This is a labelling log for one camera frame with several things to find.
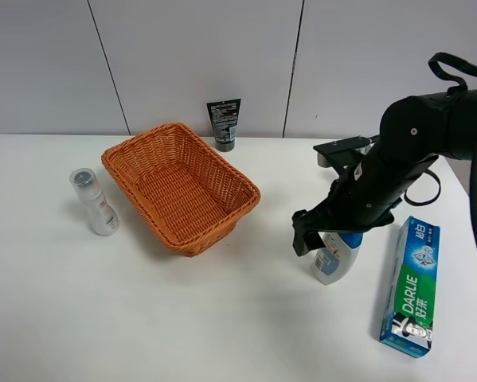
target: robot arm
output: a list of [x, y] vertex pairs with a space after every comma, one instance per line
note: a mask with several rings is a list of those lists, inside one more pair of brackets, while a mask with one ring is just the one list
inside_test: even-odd
[[471, 159], [477, 146], [477, 90], [468, 91], [464, 80], [444, 72], [439, 62], [477, 76], [476, 66], [438, 53], [429, 61], [430, 68], [458, 86], [392, 104], [381, 119], [379, 138], [373, 138], [377, 141], [366, 154], [363, 149], [371, 140], [363, 137], [315, 146], [339, 179], [319, 205], [293, 215], [298, 256], [323, 247], [319, 232], [366, 232], [392, 223], [390, 209], [401, 203], [401, 195], [439, 154]]

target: white bottle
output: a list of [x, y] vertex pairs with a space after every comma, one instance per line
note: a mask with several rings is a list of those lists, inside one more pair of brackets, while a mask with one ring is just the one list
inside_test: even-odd
[[118, 216], [105, 200], [104, 191], [91, 169], [78, 169], [70, 175], [70, 182], [79, 200], [89, 213], [89, 220], [96, 233], [112, 235], [118, 229]]
[[330, 285], [348, 273], [357, 258], [362, 237], [362, 233], [356, 232], [325, 233], [325, 248], [318, 250], [311, 267], [316, 278], [323, 284]]

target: toothpaste box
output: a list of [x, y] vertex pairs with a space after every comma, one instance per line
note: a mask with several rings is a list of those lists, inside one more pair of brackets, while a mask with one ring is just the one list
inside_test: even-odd
[[421, 357], [431, 349], [440, 227], [409, 217], [397, 239], [380, 342]]

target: white table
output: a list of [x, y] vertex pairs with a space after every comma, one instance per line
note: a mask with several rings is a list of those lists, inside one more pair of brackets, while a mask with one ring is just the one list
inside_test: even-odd
[[[258, 206], [188, 259], [149, 232], [100, 163], [127, 137], [0, 135], [0, 382], [477, 381], [477, 252], [468, 199], [445, 160], [440, 199], [402, 204], [368, 232], [350, 273], [324, 286], [291, 249], [291, 215], [328, 193], [314, 139], [239, 138], [222, 154], [258, 185]], [[68, 182], [92, 167], [120, 218], [88, 229]], [[410, 194], [436, 191], [423, 176]], [[377, 341], [398, 228], [441, 226], [432, 351]]]

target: black tube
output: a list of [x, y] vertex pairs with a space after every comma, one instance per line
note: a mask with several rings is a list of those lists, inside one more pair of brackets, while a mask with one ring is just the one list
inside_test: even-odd
[[206, 104], [209, 120], [212, 123], [216, 148], [219, 151], [231, 151], [235, 146], [240, 104], [240, 99]]

